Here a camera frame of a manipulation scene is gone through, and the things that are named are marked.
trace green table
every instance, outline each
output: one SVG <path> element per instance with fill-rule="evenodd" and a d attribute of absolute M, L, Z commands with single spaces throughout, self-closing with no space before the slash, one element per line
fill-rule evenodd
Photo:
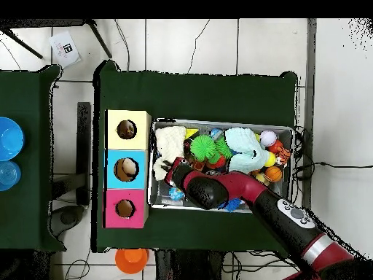
<path fill-rule="evenodd" d="M 0 71 L 0 116 L 23 129 L 25 145 L 14 158 L 22 176 L 0 192 L 0 248 L 64 250 L 47 226 L 51 193 L 50 94 L 59 66 L 38 72 Z"/>
<path fill-rule="evenodd" d="M 297 76 L 216 76 L 121 72 L 113 61 L 95 71 L 93 137 L 93 250 L 116 248 L 266 249 L 281 245 L 252 214 L 150 209 L 143 229 L 102 228 L 104 111 L 146 110 L 169 117 L 229 123 L 294 126 Z"/>

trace white paper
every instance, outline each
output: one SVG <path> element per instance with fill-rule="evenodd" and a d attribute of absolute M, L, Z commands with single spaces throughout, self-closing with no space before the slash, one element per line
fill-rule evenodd
<path fill-rule="evenodd" d="M 81 60 L 78 49 L 68 31 L 51 36 L 50 46 L 52 46 L 57 62 L 63 68 Z"/>

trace gray bin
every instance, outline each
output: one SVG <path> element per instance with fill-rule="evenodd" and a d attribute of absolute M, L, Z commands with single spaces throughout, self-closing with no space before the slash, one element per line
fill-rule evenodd
<path fill-rule="evenodd" d="M 181 125 L 185 128 L 196 128 L 200 130 L 201 134 L 209 134 L 213 128 L 219 128 L 226 130 L 233 127 L 250 128 L 254 133 L 261 133 L 265 130 L 271 130 L 275 132 L 279 140 L 283 143 L 286 149 L 291 150 L 291 157 L 288 161 L 287 166 L 283 169 L 283 178 L 279 182 L 271 182 L 269 188 L 275 193 L 279 194 L 284 198 L 288 198 L 290 194 L 290 184 L 291 184 L 291 168 L 294 164 L 293 148 L 295 145 L 295 132 L 290 127 L 280 127 L 271 125 L 247 125 L 241 123 L 229 123 L 229 122 L 207 122 L 198 120 L 155 120 L 151 127 L 151 136 L 155 139 L 155 130 L 158 128 L 164 128 L 169 126 Z M 191 211 L 205 211 L 199 207 L 196 207 L 190 201 L 180 200 L 174 201 L 170 198 L 168 191 L 170 186 L 168 186 L 163 180 L 158 182 L 153 177 L 153 164 L 156 160 L 157 149 L 150 147 L 149 156 L 149 183 L 148 183 L 148 203 L 152 207 L 161 209 L 184 209 Z M 211 209 L 210 211 L 225 211 L 220 209 Z M 235 212 L 250 212 L 246 203 L 242 203 L 240 207 Z"/>

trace blue bowl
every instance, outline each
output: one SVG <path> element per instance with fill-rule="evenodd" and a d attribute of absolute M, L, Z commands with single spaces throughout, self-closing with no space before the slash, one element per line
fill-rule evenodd
<path fill-rule="evenodd" d="M 13 120 L 0 117 L 0 161 L 13 159 L 23 147 L 24 136 Z"/>
<path fill-rule="evenodd" d="M 12 161 L 0 162 L 0 191 L 13 187 L 20 181 L 20 167 Z"/>

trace shape sorter box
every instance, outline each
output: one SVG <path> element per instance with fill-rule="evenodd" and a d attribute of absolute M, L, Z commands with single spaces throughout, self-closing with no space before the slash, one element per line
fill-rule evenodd
<path fill-rule="evenodd" d="M 133 180 L 124 182 L 119 180 L 114 169 L 120 168 L 117 162 L 121 159 L 131 159 L 136 164 L 136 174 Z M 145 190 L 148 175 L 147 150 L 108 150 L 107 160 L 107 189 L 142 189 Z"/>
<path fill-rule="evenodd" d="M 149 207 L 146 203 L 145 190 L 107 190 L 105 211 L 105 228 L 143 228 L 148 217 Z M 117 213 L 117 204 L 131 201 L 135 211 L 131 217 L 121 217 Z"/>
<path fill-rule="evenodd" d="M 130 122 L 134 133 L 119 136 L 121 123 Z M 106 136 L 108 149 L 146 150 L 149 145 L 149 132 L 152 118 L 145 111 L 107 110 Z"/>

